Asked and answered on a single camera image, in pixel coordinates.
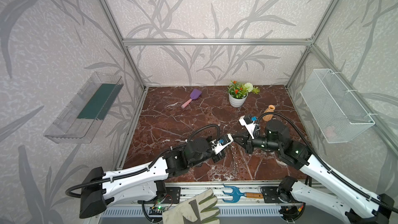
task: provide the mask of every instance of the white flower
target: white flower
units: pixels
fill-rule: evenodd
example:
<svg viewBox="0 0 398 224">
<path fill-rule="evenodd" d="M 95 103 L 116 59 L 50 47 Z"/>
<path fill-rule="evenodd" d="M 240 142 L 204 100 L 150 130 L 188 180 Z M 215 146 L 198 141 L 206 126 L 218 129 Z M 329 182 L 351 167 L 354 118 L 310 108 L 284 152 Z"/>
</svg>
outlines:
<svg viewBox="0 0 398 224">
<path fill-rule="evenodd" d="M 253 84 L 247 82 L 245 83 L 245 85 L 243 85 L 243 88 L 246 89 L 248 92 L 251 92 L 253 90 Z"/>
</svg>

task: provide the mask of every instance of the gardening glove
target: gardening glove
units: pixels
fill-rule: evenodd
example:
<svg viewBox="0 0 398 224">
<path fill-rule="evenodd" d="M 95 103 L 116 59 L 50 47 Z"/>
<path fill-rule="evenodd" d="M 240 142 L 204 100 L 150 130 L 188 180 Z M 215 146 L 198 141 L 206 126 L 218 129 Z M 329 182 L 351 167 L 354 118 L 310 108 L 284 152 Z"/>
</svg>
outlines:
<svg viewBox="0 0 398 224">
<path fill-rule="evenodd" d="M 217 197 L 213 195 L 213 190 L 208 189 L 163 212 L 163 224 L 219 224 L 216 215 L 220 210 L 214 207 L 216 203 Z"/>
</svg>

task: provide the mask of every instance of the orange vase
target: orange vase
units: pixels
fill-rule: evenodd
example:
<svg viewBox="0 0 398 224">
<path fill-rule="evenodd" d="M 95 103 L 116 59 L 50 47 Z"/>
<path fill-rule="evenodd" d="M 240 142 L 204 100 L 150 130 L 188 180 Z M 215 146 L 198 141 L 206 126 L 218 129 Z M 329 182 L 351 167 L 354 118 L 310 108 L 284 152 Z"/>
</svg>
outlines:
<svg viewBox="0 0 398 224">
<path fill-rule="evenodd" d="M 268 109 L 265 110 L 264 112 L 273 112 L 275 110 L 275 106 L 274 105 L 269 105 Z M 265 122 L 270 121 L 272 119 L 273 114 L 268 114 L 266 116 L 263 117 L 263 120 Z"/>
</svg>

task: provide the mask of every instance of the blue garden fork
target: blue garden fork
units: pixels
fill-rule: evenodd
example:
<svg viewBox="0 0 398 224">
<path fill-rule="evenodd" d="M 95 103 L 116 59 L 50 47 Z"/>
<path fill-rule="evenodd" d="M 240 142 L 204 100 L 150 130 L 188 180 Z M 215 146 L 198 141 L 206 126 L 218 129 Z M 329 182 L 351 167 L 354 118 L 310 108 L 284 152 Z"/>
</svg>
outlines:
<svg viewBox="0 0 398 224">
<path fill-rule="evenodd" d="M 226 193 L 225 191 L 222 191 L 224 194 L 232 196 L 232 200 L 223 199 L 224 202 L 238 202 L 240 200 L 240 197 L 242 197 L 242 196 L 247 197 L 247 198 L 263 199 L 263 194 L 262 193 L 249 193 L 249 192 L 242 193 L 239 190 L 238 187 L 229 186 L 229 185 L 225 185 L 225 184 L 223 184 L 223 186 L 226 187 L 226 188 L 231 188 L 232 189 L 231 193 Z"/>
</svg>

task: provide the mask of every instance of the blue fork tine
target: blue fork tine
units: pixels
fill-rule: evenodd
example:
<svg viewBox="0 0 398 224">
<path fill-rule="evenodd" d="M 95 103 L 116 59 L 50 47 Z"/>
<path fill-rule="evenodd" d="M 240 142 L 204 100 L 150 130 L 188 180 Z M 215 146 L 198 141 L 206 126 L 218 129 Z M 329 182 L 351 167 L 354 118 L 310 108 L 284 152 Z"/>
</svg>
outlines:
<svg viewBox="0 0 398 224">
<path fill-rule="evenodd" d="M 226 193 L 225 191 L 222 191 L 224 194 L 232 196 L 232 200 L 223 199 L 224 202 L 238 202 L 240 197 L 244 195 L 243 193 L 240 192 L 238 187 L 228 186 L 228 185 L 225 185 L 225 184 L 223 184 L 223 186 L 226 187 L 226 188 L 231 188 L 232 189 L 231 193 Z"/>
</svg>

